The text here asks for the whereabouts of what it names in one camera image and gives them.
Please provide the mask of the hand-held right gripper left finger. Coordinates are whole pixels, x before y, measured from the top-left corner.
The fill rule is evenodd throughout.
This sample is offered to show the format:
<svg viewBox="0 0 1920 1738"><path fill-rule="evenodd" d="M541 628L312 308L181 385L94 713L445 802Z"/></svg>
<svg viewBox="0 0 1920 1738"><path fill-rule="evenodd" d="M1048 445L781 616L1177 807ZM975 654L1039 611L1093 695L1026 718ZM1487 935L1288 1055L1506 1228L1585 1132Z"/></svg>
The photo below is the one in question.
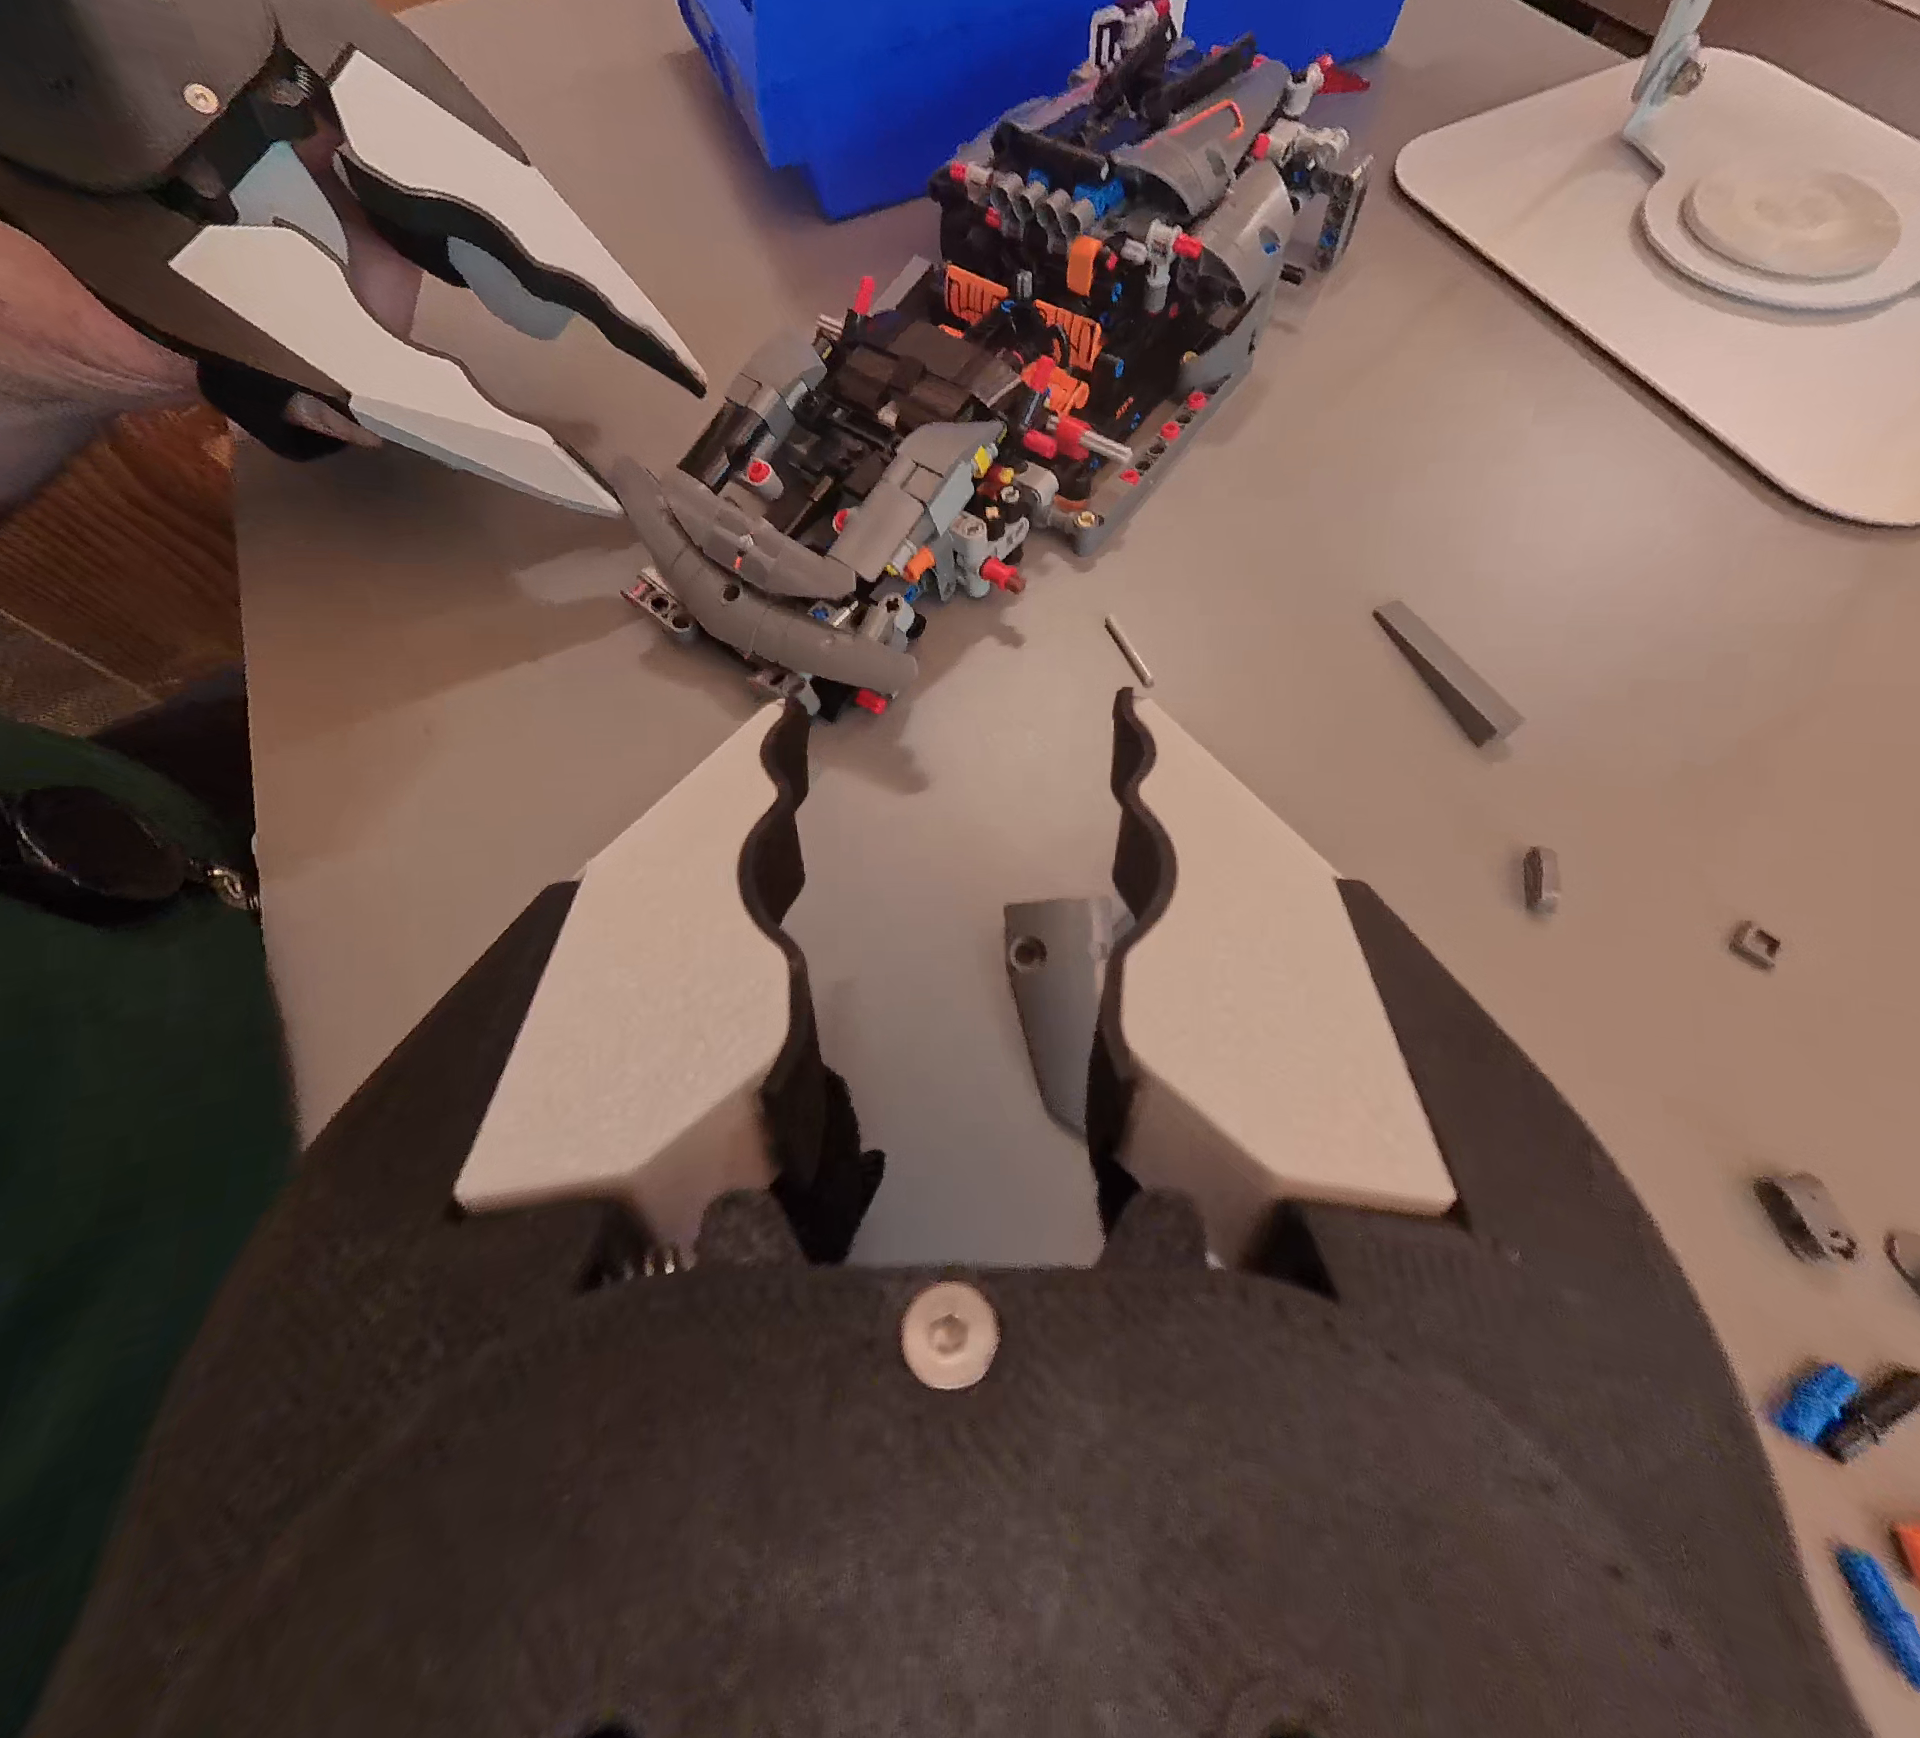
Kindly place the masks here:
<svg viewBox="0 0 1920 1738"><path fill-rule="evenodd" d="M455 1202L625 1205L692 1246L768 1192L812 1261L850 1255L883 1177L824 1055L799 944L812 714L766 705L578 874Z"/></svg>

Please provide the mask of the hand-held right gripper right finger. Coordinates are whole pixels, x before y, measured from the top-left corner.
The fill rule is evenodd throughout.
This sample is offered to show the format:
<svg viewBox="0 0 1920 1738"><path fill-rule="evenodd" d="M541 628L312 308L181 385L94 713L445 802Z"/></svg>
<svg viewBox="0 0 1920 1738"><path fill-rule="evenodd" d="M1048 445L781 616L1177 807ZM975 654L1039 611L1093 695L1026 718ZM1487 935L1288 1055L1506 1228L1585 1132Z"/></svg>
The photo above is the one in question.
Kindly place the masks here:
<svg viewBox="0 0 1920 1738"><path fill-rule="evenodd" d="M1099 1209L1189 1198L1212 1237L1285 1202L1438 1219L1457 1184L1335 868L1154 698L1111 713L1129 930L1092 1023Z"/></svg>

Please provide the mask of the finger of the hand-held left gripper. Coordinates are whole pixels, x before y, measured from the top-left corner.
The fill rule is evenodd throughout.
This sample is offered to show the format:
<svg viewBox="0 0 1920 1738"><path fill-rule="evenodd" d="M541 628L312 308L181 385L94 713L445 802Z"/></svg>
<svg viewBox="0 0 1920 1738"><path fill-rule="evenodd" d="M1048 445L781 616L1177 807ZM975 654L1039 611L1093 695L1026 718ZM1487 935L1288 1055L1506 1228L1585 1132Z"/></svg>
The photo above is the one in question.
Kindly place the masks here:
<svg viewBox="0 0 1920 1738"><path fill-rule="evenodd" d="M570 319L690 397L685 338L486 107L424 46L307 51L307 234L349 308L413 345L422 278L467 289L525 337Z"/></svg>
<svg viewBox="0 0 1920 1738"><path fill-rule="evenodd" d="M492 405L463 365L413 347L349 282L349 234L286 141L233 193L238 223L206 224L171 261L204 296L305 360L387 443L591 517L616 498L538 425Z"/></svg>

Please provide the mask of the grey curved lego panel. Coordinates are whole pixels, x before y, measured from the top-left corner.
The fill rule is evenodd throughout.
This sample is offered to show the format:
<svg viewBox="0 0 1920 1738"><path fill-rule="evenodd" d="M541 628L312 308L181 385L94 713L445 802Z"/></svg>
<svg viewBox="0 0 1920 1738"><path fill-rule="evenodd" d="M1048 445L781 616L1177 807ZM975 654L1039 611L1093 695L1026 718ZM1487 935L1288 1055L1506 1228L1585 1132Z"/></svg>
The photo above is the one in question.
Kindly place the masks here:
<svg viewBox="0 0 1920 1738"><path fill-rule="evenodd" d="M1006 975L1044 1112L1087 1140L1092 1039L1108 959L1134 928L1113 895L1051 897L1002 910Z"/></svg>

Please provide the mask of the grey lego car model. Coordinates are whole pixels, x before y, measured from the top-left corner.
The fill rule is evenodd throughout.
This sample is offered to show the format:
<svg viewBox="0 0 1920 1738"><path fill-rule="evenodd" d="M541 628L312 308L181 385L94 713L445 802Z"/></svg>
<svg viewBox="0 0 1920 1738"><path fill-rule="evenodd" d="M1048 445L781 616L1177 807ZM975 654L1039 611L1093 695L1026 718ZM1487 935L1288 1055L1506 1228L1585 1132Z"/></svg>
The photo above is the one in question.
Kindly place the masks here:
<svg viewBox="0 0 1920 1738"><path fill-rule="evenodd" d="M1312 114L1366 86L1252 32L1205 49L1186 0L1096 13L1062 91L932 173L937 257L766 340L677 469L616 487L628 607L780 703L883 713L940 605L1020 596L1038 537L1110 542L1246 378L1284 286L1339 262L1371 160Z"/></svg>

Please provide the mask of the grey wedge lego piece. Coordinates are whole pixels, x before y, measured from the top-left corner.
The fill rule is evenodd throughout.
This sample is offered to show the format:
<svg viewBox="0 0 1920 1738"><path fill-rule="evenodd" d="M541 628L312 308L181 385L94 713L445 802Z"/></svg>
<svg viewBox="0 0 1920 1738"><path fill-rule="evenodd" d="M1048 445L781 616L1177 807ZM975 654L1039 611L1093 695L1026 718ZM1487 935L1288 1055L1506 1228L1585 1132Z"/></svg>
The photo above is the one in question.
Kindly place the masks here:
<svg viewBox="0 0 1920 1738"><path fill-rule="evenodd" d="M1409 605L1382 602L1374 619L1476 748L1506 743L1524 724L1524 713Z"/></svg>

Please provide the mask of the scattered small lego pieces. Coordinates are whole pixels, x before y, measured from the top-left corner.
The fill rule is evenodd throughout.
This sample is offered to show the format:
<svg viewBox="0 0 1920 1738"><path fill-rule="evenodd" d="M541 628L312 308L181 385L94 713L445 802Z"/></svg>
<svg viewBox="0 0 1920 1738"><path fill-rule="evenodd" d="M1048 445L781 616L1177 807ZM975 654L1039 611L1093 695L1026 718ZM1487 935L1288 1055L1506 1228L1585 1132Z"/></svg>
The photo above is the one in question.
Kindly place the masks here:
<svg viewBox="0 0 1920 1738"><path fill-rule="evenodd" d="M1756 1180L1755 1194L1783 1244L1800 1261L1840 1265L1860 1260L1860 1237L1822 1180L1806 1171L1766 1174ZM1888 1368L1864 1381L1836 1362L1821 1362L1788 1383L1772 1408L1771 1423L1783 1437L1848 1466L1916 1419L1916 1403L1916 1368ZM1836 1544L1832 1565L1860 1630L1915 1692L1916 1594L1902 1594L1888 1563L1867 1547Z"/></svg>

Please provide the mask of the person's left hand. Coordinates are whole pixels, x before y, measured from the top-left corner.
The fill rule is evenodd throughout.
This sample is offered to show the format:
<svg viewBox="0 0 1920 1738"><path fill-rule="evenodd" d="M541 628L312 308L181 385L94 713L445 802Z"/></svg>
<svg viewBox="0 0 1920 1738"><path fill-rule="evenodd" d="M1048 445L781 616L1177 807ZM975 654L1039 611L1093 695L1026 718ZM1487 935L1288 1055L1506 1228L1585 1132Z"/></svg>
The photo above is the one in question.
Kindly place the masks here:
<svg viewBox="0 0 1920 1738"><path fill-rule="evenodd" d="M190 359L143 337L2 224L5 445L77 450L119 416L200 402Z"/></svg>

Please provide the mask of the black round badge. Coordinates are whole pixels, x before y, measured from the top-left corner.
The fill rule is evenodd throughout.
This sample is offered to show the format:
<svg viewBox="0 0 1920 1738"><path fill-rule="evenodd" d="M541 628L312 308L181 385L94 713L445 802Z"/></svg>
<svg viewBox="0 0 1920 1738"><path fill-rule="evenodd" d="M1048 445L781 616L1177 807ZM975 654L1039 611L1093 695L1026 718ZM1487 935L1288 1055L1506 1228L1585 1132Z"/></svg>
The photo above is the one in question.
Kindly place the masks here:
<svg viewBox="0 0 1920 1738"><path fill-rule="evenodd" d="M2 897L91 925L132 925L181 901L259 918L247 869L197 856L92 786L2 792Z"/></svg>

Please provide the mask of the person's green-clad torso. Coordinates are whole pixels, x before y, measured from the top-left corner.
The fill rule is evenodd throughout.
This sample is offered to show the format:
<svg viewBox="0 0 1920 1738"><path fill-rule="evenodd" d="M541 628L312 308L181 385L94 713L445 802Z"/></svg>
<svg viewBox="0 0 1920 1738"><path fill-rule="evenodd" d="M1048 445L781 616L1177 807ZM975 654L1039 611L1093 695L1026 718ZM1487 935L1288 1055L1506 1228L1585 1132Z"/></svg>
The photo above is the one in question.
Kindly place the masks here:
<svg viewBox="0 0 1920 1738"><path fill-rule="evenodd" d="M252 876L248 840L116 744L5 721L5 791L108 791ZM5 901L2 1720L94 1582L163 1394L297 1154L259 919L91 925Z"/></svg>

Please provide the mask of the white book stand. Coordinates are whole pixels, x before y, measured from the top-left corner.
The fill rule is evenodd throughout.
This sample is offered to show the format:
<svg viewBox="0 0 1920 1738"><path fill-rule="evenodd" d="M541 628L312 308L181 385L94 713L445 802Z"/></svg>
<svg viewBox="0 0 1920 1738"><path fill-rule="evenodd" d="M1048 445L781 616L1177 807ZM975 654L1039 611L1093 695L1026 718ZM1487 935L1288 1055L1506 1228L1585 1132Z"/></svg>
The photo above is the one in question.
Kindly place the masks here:
<svg viewBox="0 0 1920 1738"><path fill-rule="evenodd" d="M1407 142L1400 191L1788 496L1918 523L1918 145L1706 46L1668 0L1616 67Z"/></svg>

